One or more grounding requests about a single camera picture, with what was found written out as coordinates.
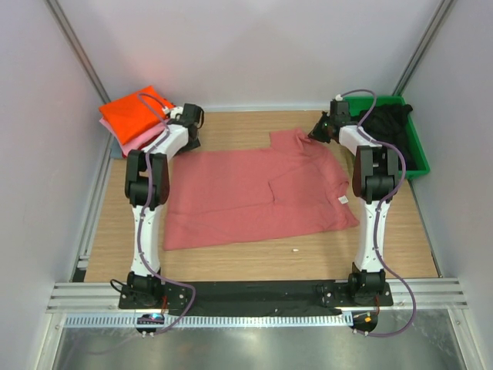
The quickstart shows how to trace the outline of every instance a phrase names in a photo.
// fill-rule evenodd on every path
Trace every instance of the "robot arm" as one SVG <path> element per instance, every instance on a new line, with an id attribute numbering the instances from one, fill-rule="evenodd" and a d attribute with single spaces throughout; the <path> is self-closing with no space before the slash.
<path id="1" fill-rule="evenodd" d="M 330 114 L 322 117 L 309 137 L 323 143 L 336 140 L 355 155 L 352 179 L 353 192 L 360 198 L 360 243 L 348 278 L 348 295 L 353 298 L 374 298 L 383 294 L 385 271 L 374 247 L 377 206 L 398 183 L 398 157 L 393 150 L 373 143 L 371 136 L 350 120 L 349 102 L 334 99 Z M 391 198 L 381 204 L 377 229 L 378 251 L 383 257 L 384 228 Z"/>
<path id="2" fill-rule="evenodd" d="M 131 150 L 127 157 L 125 195 L 132 205 L 135 236 L 132 267 L 126 286 L 122 287 L 120 308 L 135 309 L 142 308 L 143 305 L 151 308 L 162 304 L 164 287 L 161 280 L 153 276 L 144 265 L 139 241 L 146 263 L 155 273 L 160 274 L 158 239 L 163 205 L 169 196 L 168 162 L 177 153 L 200 146 L 198 129 L 203 124 L 203 110 L 200 107 L 185 104 L 165 113 L 170 117 L 167 129 L 143 150 Z M 149 192 L 149 178 L 141 173 L 149 170 L 146 163 L 148 152 L 153 175 L 153 193 L 149 206 L 142 214 Z"/>

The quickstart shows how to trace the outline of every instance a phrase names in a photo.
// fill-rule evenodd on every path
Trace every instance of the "green tray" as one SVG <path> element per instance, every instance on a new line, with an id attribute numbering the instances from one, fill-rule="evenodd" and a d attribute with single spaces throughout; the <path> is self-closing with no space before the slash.
<path id="1" fill-rule="evenodd" d="M 362 110 L 370 109 L 371 103 L 373 102 L 373 97 L 371 96 L 349 96 L 344 98 L 349 102 L 349 112 L 352 116 L 357 116 L 360 114 Z M 384 104 L 401 104 L 402 106 L 406 102 L 402 96 L 378 96 L 377 97 L 377 106 L 382 106 Z M 406 125 L 407 137 L 409 138 L 409 150 L 411 151 L 411 155 L 416 162 L 417 170 L 408 170 L 406 172 L 406 179 L 412 180 L 416 177 L 426 175 L 430 172 L 430 166 L 428 165 L 428 161 L 426 160 L 426 156 L 424 156 L 423 147 L 418 138 L 418 134 L 416 133 L 416 129 L 414 128 L 414 124 L 412 119 L 409 117 L 407 119 Z"/>

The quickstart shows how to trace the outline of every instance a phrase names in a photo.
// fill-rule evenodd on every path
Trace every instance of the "pink cloth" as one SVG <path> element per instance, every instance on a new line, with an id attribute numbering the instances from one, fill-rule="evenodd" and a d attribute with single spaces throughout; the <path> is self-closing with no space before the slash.
<path id="1" fill-rule="evenodd" d="M 143 146 L 149 144 L 150 141 L 155 139 L 162 131 L 164 131 L 164 124 L 162 122 L 159 122 L 157 125 L 154 127 L 151 127 L 147 131 L 144 131 L 134 139 L 131 139 L 127 144 L 122 145 L 120 143 L 120 140 L 118 140 L 118 137 L 115 134 L 115 131 L 113 131 L 113 128 L 111 125 L 106 121 L 104 118 L 101 118 L 99 122 L 106 128 L 108 131 L 116 138 L 118 141 L 118 144 L 120 145 L 120 148 L 122 149 L 123 156 L 128 156 L 129 151 L 133 149 L 140 149 Z"/>
<path id="2" fill-rule="evenodd" d="M 270 134 L 270 148 L 177 156 L 165 250 L 341 230 L 358 225 L 349 180 L 328 148 L 301 129 Z"/>

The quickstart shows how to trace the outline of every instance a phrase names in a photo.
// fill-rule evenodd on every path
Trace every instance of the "wooden surface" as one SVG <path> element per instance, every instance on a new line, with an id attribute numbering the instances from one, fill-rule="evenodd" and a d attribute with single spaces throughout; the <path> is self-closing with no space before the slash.
<path id="1" fill-rule="evenodd" d="M 270 131 L 301 127 L 308 133 L 319 118 L 318 111 L 208 113 L 206 123 L 200 130 L 202 147 L 199 150 L 267 147 L 270 145 Z M 328 146 L 349 173 L 349 152 L 336 143 Z M 129 273 L 134 230 L 132 211 L 123 192 L 125 165 L 124 160 L 114 160 L 112 163 L 86 281 L 108 281 L 111 278 L 124 281 Z M 350 208 L 359 218 L 359 203 L 350 188 L 347 198 Z M 163 212 L 163 224 L 165 218 L 166 211 Z M 160 259 L 162 272 L 168 278 L 181 281 L 347 278 L 358 241 L 359 228 L 354 227 L 253 243 L 167 252 L 160 250 Z M 406 278 L 437 277 L 408 183 L 394 197 L 387 216 L 384 256 L 386 262 Z"/>

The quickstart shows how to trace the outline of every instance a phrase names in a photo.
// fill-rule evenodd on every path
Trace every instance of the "metal floor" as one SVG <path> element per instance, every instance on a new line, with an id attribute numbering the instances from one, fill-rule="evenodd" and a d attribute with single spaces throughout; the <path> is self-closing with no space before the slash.
<path id="1" fill-rule="evenodd" d="M 410 312 L 382 311 L 375 332 L 394 331 Z M 319 368 L 466 369 L 448 310 L 418 311 L 393 338 L 365 338 L 345 327 L 182 329 L 136 337 L 105 355 L 133 328 L 64 328 L 54 369 L 301 370 Z"/>

